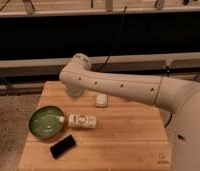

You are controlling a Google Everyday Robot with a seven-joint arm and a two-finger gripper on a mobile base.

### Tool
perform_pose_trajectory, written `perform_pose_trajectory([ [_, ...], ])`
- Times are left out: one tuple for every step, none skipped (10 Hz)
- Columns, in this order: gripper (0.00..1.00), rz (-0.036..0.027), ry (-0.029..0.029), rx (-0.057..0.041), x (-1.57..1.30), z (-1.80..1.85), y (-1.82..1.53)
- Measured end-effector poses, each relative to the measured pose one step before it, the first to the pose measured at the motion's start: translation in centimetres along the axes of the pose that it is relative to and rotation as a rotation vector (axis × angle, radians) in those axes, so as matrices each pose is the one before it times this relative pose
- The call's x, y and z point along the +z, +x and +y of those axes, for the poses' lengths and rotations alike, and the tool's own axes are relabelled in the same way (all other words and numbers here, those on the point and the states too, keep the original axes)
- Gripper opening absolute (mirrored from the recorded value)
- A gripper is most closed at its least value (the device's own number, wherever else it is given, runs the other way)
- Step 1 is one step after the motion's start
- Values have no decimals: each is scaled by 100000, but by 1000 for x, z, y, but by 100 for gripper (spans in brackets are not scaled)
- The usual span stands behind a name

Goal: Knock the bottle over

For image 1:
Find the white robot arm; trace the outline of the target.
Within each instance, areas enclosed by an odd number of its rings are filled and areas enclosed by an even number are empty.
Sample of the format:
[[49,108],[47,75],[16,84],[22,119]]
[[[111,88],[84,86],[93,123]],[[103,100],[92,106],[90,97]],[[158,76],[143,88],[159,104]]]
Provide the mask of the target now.
[[200,83],[153,75],[93,72],[77,53],[59,74],[73,97],[90,90],[152,105],[176,115],[170,171],[200,171]]

